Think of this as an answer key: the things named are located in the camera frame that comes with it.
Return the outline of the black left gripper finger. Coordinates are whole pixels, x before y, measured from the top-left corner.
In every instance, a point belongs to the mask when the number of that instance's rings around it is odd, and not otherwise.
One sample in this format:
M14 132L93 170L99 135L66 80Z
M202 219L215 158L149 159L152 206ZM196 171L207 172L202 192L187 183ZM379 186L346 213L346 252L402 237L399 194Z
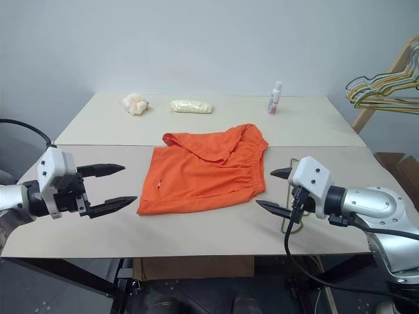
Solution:
M136 196L123 196L105 200L103 204L95 205L89 208L88 216L90 218L97 218L119 211L120 209L130 205L137 200Z
M93 164L78 167L77 173L81 177L104 177L125 169L124 166L118 164Z

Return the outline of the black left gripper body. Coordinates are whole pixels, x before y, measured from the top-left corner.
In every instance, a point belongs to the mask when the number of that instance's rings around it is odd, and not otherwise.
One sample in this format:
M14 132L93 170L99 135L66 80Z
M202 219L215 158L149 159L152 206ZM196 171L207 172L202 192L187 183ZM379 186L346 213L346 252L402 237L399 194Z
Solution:
M54 201L59 213L77 212L81 217L88 215L90 213L90 202L82 175L76 174L71 178L66 188L59 189L54 195Z

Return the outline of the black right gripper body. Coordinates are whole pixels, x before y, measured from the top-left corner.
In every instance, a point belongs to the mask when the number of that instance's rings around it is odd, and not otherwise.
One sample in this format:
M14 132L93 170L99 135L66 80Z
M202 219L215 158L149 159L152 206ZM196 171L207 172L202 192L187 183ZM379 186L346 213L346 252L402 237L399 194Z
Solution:
M300 224L305 213L314 213L316 204L309 191L301 186L289 186L287 195L287 209L290 211L288 219Z

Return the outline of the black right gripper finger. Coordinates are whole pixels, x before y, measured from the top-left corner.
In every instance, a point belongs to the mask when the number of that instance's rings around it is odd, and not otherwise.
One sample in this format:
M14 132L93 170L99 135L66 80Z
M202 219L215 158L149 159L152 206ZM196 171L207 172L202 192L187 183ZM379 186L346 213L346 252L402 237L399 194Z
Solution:
M264 201L264 200L255 200L258 205L260 205L263 209L267 210L269 213L273 215L290 219L291 218L291 211L279 206L277 203L271 201Z
M270 175L284 179L284 180L289 180L290 178L293 177L294 173L295 173L294 167L286 167L286 168L281 168L281 169L276 169L274 171L271 171Z

